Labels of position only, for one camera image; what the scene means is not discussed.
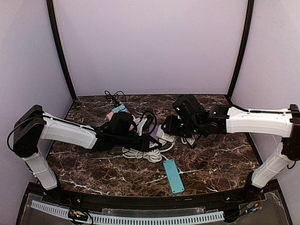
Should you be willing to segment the white cube socket adapter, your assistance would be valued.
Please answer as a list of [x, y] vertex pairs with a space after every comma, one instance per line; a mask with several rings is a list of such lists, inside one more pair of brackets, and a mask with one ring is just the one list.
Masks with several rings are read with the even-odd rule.
[[158, 138], [158, 142], [161, 143], [162, 145], [165, 145], [167, 143], [171, 143], [171, 144], [175, 143], [175, 136], [166, 134], [162, 130], [161, 125], [159, 125], [157, 128], [156, 137]]

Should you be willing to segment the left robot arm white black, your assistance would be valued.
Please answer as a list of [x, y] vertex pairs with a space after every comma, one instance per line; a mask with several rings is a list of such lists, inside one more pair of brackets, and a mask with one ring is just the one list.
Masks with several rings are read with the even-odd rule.
[[157, 118], [145, 111], [140, 118], [119, 111], [103, 125], [82, 125], [52, 116], [42, 106], [31, 107], [14, 125], [7, 137], [8, 148], [23, 159], [45, 190], [58, 187], [59, 181], [38, 148], [40, 140], [52, 140], [95, 151], [109, 151], [115, 146], [150, 152], [162, 147], [152, 137]]

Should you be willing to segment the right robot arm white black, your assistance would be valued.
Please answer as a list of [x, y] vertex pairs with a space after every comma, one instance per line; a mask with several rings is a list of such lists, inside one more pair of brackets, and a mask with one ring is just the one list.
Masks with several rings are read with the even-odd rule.
[[251, 175], [251, 186], [263, 188], [291, 162], [300, 159], [300, 112], [296, 105], [279, 110], [241, 109], [235, 105], [215, 105], [210, 110], [186, 105], [174, 108], [177, 115], [167, 116], [163, 132], [182, 138], [194, 135], [254, 133], [280, 136], [274, 152]]

